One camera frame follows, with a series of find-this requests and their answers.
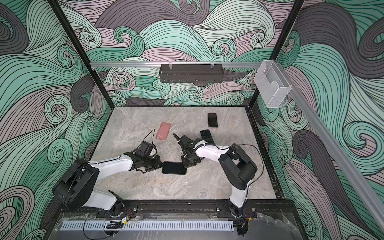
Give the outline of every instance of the wave pattern wallpaper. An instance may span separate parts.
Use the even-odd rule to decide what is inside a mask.
[[[59,0],[91,61],[269,59],[294,0]],[[161,83],[159,68],[100,68],[115,105],[248,105],[257,69]]]
[[[0,238],[42,239],[52,187],[111,109],[46,0],[0,3]]]
[[[278,61],[384,200],[384,1],[304,6]],[[257,99],[260,132],[283,192],[309,239],[384,239],[369,211],[290,95]]]

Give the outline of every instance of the clear plastic holder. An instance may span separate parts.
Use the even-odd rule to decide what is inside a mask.
[[[278,108],[292,89],[287,79],[281,64],[273,60],[261,63],[254,81],[267,108]]]

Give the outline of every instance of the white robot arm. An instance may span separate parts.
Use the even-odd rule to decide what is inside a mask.
[[[112,191],[95,189],[96,181],[139,167],[144,167],[146,172],[161,168],[156,153],[153,144],[143,141],[138,148],[120,157],[90,162],[77,159],[53,187],[53,194],[70,210],[95,207],[107,210],[111,216],[118,216],[124,208],[122,199]]]
[[[231,213],[240,217],[247,197],[247,188],[255,177],[257,167],[244,150],[238,146],[216,146],[201,139],[191,141],[186,136],[181,139],[174,134],[181,146],[185,167],[196,165],[203,158],[220,163],[228,180],[232,184],[232,194],[229,199]],[[80,207],[101,208],[111,216],[119,216],[124,205],[122,199],[112,191],[105,192],[94,188],[96,181],[118,172],[126,172],[144,167],[151,171],[162,167],[157,150],[153,144],[142,142],[138,149],[126,152],[120,157],[102,161],[87,162],[76,160],[64,173],[53,188],[53,193],[70,210]]]
[[[217,146],[202,139],[192,141],[185,135],[181,138],[176,134],[173,135],[184,153],[181,160],[185,167],[194,166],[203,158],[220,163],[232,184],[232,193],[229,199],[231,213],[240,217],[247,200],[248,187],[253,182],[257,171],[255,163],[238,144],[230,147]]]

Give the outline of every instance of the pink smartphone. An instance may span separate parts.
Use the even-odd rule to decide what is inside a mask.
[[[170,129],[170,123],[162,122],[159,131],[156,134],[156,138],[160,140],[166,140]]]

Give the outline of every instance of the marble surface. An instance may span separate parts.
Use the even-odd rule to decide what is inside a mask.
[[[92,156],[93,161],[121,155],[137,147],[152,130],[155,134],[161,122],[171,123],[166,140],[154,138],[161,161],[181,162],[182,151],[173,137],[186,135],[190,139],[201,138],[200,130],[208,128],[208,113],[217,113],[218,128],[210,128],[217,145],[233,143],[257,146],[255,136],[243,107],[157,107],[115,108]],[[146,138],[152,141],[152,134]],[[251,146],[242,146],[262,172],[262,159]],[[112,190],[123,199],[228,199],[231,184],[219,163],[203,159],[189,167],[186,175],[162,174],[157,169],[145,174],[129,171],[101,179],[96,188]],[[268,173],[251,185],[248,198],[275,199]]]

